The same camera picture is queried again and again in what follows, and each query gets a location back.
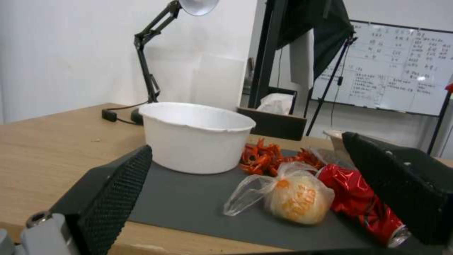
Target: red object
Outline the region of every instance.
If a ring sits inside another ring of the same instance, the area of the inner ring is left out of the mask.
[[[239,166],[249,174],[275,177],[281,163],[294,161],[304,162],[316,169],[324,166],[313,153],[302,148],[296,156],[284,157],[281,154],[280,146],[276,144],[265,146],[263,138],[258,140],[256,146],[246,145]]]
[[[445,89],[448,90],[448,92],[453,93],[453,83],[445,87]]]
[[[403,222],[376,196],[359,171],[330,164],[321,170],[318,179],[335,191],[331,209],[357,219],[381,244],[396,247],[410,236]]]

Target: whiteboard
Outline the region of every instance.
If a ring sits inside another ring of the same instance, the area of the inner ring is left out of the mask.
[[[438,116],[453,74],[453,33],[352,21],[350,46],[326,101]],[[312,99],[322,97],[340,52],[316,79]],[[337,86],[343,68],[343,83]]]

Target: black stand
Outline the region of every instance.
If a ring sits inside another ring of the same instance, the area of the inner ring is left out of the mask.
[[[436,142],[437,134],[439,133],[440,125],[442,125],[443,117],[445,116],[445,112],[447,111],[448,103],[450,102],[451,92],[448,92],[445,96],[443,101],[442,108],[440,109],[439,119],[437,120],[436,128],[434,129],[433,137],[431,138],[431,142],[429,143],[428,151],[426,152],[428,155],[431,155],[431,152],[434,147],[434,143]]]
[[[145,29],[143,29],[140,33],[134,36],[135,49],[137,50],[137,54],[140,61],[140,67],[142,69],[143,77],[145,79],[146,90],[148,91],[148,103],[157,102],[157,97],[160,94],[160,88],[156,80],[154,79],[154,76],[149,73],[143,49],[146,43],[148,43],[156,35],[159,35],[162,29],[164,29],[168,24],[170,24],[174,19],[178,17],[180,9],[181,5],[177,0],[171,1],[167,5],[167,7],[161,13],[159,13],[159,15],[157,15],[157,17],[145,27]],[[159,23],[159,21],[161,21],[167,14],[170,14],[170,16],[166,20],[164,20],[157,28],[153,29],[153,27],[156,26]],[[137,124],[143,124],[143,118],[139,114],[138,109],[132,111],[130,118]]]
[[[324,90],[323,96],[321,98],[318,98],[318,107],[316,107],[316,111],[314,112],[313,118],[310,121],[310,126],[308,127],[307,134],[306,136],[310,135],[310,132],[313,128],[314,122],[316,121],[316,117],[318,116],[319,110],[321,110],[321,107],[323,106],[324,100],[326,98],[327,92],[329,91],[330,85],[332,84],[333,78],[335,77],[335,74],[337,73],[338,67],[340,66],[341,60],[343,59],[344,53],[346,52],[346,49],[356,40],[356,38],[353,38],[352,35],[350,35],[347,39],[346,42],[343,45],[343,49],[341,50],[340,57],[337,60],[337,63],[335,64],[335,67],[333,69],[332,75],[330,75],[329,82],[327,83],[326,89]],[[311,94],[313,93],[313,88],[311,89],[311,92],[309,91],[308,95],[311,98]],[[308,108],[308,100],[307,98],[307,103],[305,106],[305,113],[304,117],[307,114],[307,108]]]
[[[268,87],[275,50],[277,49],[280,28],[287,5],[288,0],[268,0],[266,2],[255,73],[250,89],[249,108],[257,108],[260,105],[261,98],[269,92]]]

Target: crushed soda can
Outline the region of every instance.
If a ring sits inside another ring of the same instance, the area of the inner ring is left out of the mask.
[[[381,244],[393,248],[410,237],[407,227],[378,198],[359,171],[330,164],[317,177],[335,191],[331,209],[357,219]]]

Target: plastic bowl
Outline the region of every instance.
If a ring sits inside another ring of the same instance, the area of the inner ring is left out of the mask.
[[[140,107],[153,160],[169,169],[214,174],[233,169],[256,123],[249,117],[190,103]]]

